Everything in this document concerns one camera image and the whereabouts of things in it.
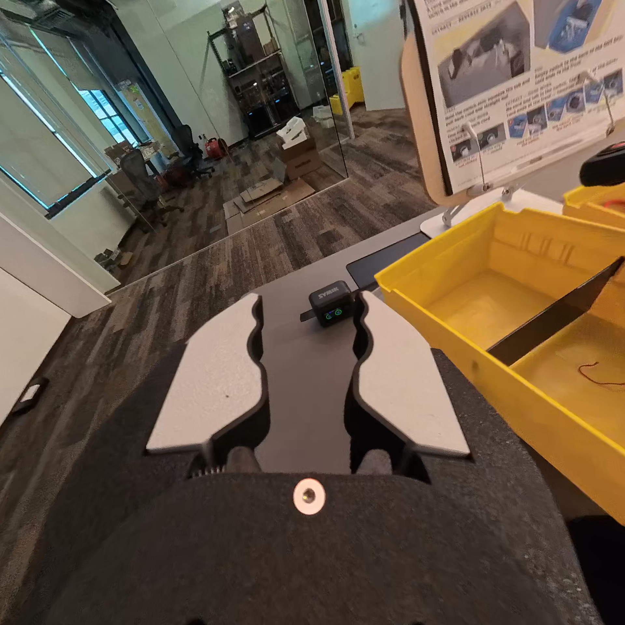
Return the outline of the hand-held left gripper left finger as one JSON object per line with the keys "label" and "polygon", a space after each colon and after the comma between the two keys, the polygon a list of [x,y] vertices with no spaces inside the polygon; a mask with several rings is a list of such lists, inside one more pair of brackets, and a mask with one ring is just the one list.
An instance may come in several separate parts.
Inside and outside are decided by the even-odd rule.
{"label": "hand-held left gripper left finger", "polygon": [[234,448],[255,450],[270,432],[262,363],[262,296],[248,293],[185,343],[147,440],[148,454],[195,452],[224,465]]}

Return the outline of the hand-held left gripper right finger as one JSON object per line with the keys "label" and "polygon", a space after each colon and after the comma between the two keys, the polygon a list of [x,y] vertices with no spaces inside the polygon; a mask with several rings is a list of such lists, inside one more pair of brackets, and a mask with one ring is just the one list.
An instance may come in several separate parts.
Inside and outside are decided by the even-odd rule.
{"label": "hand-held left gripper right finger", "polygon": [[390,466],[420,455],[468,459],[470,448],[433,352],[421,334],[370,291],[354,301],[356,358],[344,405],[350,466],[383,451]]}

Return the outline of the yellow plastic bin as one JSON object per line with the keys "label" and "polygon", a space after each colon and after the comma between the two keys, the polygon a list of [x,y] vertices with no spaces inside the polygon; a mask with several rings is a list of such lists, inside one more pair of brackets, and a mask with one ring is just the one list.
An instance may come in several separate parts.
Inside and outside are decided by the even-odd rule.
{"label": "yellow plastic bin", "polygon": [[624,524],[624,263],[591,309],[518,362],[488,348],[619,257],[624,231],[497,203],[376,275],[385,303],[441,350],[540,456]]}
{"label": "yellow plastic bin", "polygon": [[579,186],[564,194],[563,215],[624,230],[624,183],[617,186]]}

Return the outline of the small black device green lights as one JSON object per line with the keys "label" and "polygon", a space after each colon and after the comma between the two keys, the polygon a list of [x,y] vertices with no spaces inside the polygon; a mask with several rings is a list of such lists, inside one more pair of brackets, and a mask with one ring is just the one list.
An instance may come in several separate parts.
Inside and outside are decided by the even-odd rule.
{"label": "small black device green lights", "polygon": [[353,315],[354,294],[347,282],[337,280],[308,295],[309,309],[300,314],[301,323],[315,319],[328,328]]}

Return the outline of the printed instruction poster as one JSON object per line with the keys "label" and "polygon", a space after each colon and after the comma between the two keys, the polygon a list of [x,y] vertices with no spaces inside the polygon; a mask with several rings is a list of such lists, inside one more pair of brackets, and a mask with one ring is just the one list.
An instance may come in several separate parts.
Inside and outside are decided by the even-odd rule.
{"label": "printed instruction poster", "polygon": [[624,121],[623,1],[411,1],[442,194],[486,191]]}

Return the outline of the black bin divider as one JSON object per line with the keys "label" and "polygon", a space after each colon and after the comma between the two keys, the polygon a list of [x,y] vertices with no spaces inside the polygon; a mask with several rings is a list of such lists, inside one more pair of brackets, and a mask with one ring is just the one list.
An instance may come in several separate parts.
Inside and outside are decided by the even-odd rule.
{"label": "black bin divider", "polygon": [[586,314],[608,282],[621,269],[623,263],[624,257],[617,258],[585,283],[496,342],[488,348],[487,353],[506,366],[518,362],[532,350]]}

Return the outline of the thin red twist tie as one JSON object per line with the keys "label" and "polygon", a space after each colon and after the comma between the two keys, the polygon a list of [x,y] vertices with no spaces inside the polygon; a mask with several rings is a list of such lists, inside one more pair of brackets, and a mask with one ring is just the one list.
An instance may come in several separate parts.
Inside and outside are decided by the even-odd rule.
{"label": "thin red twist tie", "polygon": [[600,386],[600,387],[623,387],[624,386],[624,382],[616,382],[616,381],[600,381],[598,379],[595,379],[593,377],[591,377],[588,374],[588,370],[593,369],[595,367],[597,367],[600,364],[600,362],[595,361],[593,363],[584,363],[581,364],[577,367],[577,372],[587,381],[591,382],[592,384],[595,384],[596,386]]}

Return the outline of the flattened cardboard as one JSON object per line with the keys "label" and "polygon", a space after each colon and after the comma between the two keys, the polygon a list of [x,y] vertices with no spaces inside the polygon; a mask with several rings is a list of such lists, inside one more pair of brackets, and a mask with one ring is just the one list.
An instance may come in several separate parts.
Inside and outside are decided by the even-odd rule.
{"label": "flattened cardboard", "polygon": [[223,204],[228,235],[272,217],[314,193],[301,179],[288,184],[280,184],[274,178],[258,183]]}

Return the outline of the grey office chair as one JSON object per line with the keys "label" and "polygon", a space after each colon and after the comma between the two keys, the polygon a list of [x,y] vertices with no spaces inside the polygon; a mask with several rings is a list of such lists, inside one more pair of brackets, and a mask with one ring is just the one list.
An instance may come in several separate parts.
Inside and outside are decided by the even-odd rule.
{"label": "grey office chair", "polygon": [[132,149],[120,159],[121,172],[129,181],[130,189],[122,191],[119,199],[125,207],[131,208],[147,226],[153,223],[163,227],[168,225],[165,215],[184,208],[166,202],[166,189],[156,176],[149,175],[143,154]]}

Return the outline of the black office chair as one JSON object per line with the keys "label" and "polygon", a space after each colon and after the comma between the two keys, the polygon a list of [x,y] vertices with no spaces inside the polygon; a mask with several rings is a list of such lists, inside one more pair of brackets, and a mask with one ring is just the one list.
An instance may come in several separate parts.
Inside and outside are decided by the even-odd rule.
{"label": "black office chair", "polygon": [[187,124],[177,126],[172,130],[171,136],[181,153],[180,165],[185,172],[194,178],[211,178],[215,168],[205,160],[203,150],[194,140],[191,127]]}

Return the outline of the white open box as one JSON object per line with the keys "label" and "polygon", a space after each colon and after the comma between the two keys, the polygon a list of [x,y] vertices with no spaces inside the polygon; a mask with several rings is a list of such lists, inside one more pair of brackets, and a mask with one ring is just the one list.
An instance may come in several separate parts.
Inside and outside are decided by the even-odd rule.
{"label": "white open box", "polygon": [[292,117],[283,128],[277,130],[278,146],[286,151],[309,138],[308,128],[301,117]]}

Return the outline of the stack of yellow bins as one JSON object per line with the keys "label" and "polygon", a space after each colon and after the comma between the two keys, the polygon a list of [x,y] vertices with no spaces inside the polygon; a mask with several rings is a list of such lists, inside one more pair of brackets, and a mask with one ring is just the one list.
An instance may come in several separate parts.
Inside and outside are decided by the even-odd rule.
{"label": "stack of yellow bins", "polygon": [[[352,108],[355,104],[364,104],[365,98],[360,67],[354,66],[342,72],[342,80],[349,107]],[[342,108],[339,94],[333,95],[329,102],[332,114],[341,116]]]}

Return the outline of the window with blinds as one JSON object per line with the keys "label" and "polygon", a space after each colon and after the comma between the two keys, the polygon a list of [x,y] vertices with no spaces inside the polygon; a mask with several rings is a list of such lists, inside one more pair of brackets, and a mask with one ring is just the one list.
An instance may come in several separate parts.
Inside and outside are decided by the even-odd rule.
{"label": "window with blinds", "polygon": [[1,172],[44,211],[111,167],[113,136],[85,98],[99,88],[71,38],[1,12]]}

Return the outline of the metal shelf rack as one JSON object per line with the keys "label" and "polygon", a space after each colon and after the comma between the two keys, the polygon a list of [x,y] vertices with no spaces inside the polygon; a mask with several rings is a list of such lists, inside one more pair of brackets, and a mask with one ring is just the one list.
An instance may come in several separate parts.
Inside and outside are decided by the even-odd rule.
{"label": "metal shelf rack", "polygon": [[266,1],[248,10],[241,1],[221,8],[223,26],[207,32],[225,82],[251,140],[266,137],[299,112],[283,48]]}

